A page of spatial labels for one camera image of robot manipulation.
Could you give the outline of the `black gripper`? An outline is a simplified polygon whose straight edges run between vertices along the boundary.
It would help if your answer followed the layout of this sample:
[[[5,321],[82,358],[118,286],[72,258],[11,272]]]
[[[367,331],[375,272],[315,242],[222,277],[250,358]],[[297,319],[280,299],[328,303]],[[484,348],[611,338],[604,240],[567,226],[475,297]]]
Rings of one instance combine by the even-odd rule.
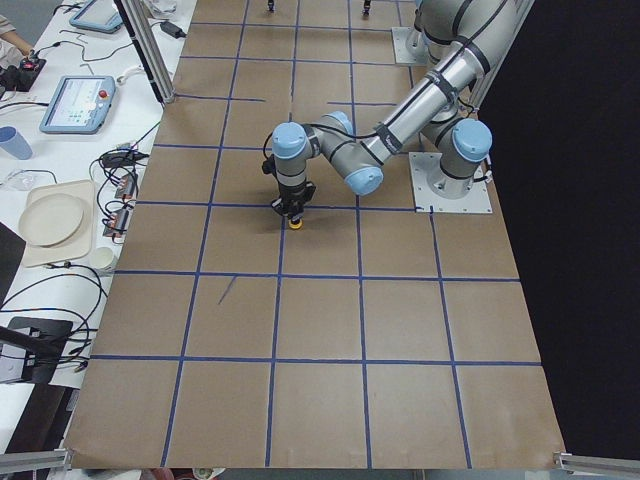
[[[279,198],[271,202],[271,208],[278,215],[290,215],[294,210],[294,218],[301,219],[305,204],[314,196],[315,184],[307,179],[305,172],[295,175],[278,172],[277,182]]]

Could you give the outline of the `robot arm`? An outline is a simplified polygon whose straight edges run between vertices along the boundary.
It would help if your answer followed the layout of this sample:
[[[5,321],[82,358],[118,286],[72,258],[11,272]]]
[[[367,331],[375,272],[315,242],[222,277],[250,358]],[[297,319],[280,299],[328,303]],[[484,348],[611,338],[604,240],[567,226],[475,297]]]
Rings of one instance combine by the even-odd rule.
[[[495,66],[509,52],[531,5],[532,1],[420,1],[414,26],[437,63],[455,43],[470,39],[489,22],[473,44]]]
[[[304,206],[315,193],[307,178],[307,162],[319,155],[356,195],[372,193],[384,179],[385,162],[417,133],[428,137],[441,152],[438,165],[427,175],[429,189],[451,200],[465,197],[476,181],[478,165],[489,153],[492,134],[481,121],[460,115],[458,95],[481,74],[490,72],[501,56],[498,43],[486,35],[456,37],[451,52],[363,137],[354,135],[349,118],[341,111],[314,123],[279,124],[272,133],[272,154],[262,165],[279,187],[279,196],[271,203],[273,210],[287,218],[291,227],[300,226]]]

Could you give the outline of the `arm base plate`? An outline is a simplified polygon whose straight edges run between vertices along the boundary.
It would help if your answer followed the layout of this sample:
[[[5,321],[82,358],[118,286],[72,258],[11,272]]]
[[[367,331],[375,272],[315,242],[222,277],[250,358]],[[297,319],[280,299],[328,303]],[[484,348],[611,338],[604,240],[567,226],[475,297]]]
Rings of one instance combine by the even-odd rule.
[[[391,37],[395,62],[404,66],[426,66],[430,62],[426,35],[414,27],[393,27]]]
[[[492,214],[482,164],[467,179],[454,179],[441,170],[441,153],[411,152],[409,164],[414,209],[419,213]]]

